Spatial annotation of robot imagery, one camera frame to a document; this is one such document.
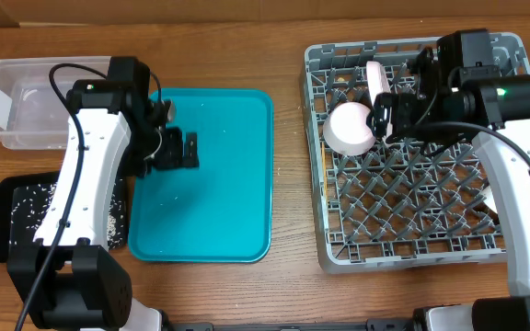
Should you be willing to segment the large pink plate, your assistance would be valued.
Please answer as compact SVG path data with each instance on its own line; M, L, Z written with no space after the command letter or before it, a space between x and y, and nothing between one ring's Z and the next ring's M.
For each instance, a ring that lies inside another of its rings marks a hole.
M383 93L390 92L390 85L386 76L385 67L375 61L368 61L365 66L367 87L372 105L375 105L376 98Z

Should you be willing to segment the pile of rice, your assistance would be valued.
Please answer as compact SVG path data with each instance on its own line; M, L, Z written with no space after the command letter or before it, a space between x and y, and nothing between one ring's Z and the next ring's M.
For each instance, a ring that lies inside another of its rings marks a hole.
M39 183L16 188L10 212L10 245L31 242L52 202L55 183ZM127 185L118 179L109 203L107 240L110 250L123 247L127 241Z

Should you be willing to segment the wooden chopstick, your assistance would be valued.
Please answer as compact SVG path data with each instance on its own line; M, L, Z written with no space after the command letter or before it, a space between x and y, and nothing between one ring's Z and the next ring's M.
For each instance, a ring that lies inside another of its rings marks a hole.
M324 142L321 142L321 165L322 165L322 174L323 174L323 189L322 195L325 200L328 200L327 191L328 191L328 176L327 176L327 166L326 166L326 145Z

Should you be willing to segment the white paper cup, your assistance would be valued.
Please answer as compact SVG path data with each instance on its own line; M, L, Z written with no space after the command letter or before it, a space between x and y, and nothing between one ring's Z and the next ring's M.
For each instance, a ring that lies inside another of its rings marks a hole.
M483 203L488 207L488 209L493 211L494 213L498 213L491 186L486 186L480 192L480 195L484 198Z

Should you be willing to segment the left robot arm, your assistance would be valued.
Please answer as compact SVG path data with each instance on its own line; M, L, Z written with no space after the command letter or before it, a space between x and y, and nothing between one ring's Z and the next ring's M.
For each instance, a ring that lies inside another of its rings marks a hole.
M172 101L149 97L157 82L132 56L113 57L106 73L92 70L58 98L68 138L52 202L28 244L6 262L31 321L55 330L168 330L167 315L133 296L128 272L109 253L108 216L119 176L196 168L195 133L170 126Z

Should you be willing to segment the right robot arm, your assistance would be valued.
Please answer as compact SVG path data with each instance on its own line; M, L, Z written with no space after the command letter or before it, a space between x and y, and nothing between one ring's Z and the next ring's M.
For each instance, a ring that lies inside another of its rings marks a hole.
M530 74L507 74L486 29L445 35L408 62L415 93L370 77L368 124L386 143L469 141L482 164L507 254L509 293L416 310L414 330L530 330Z

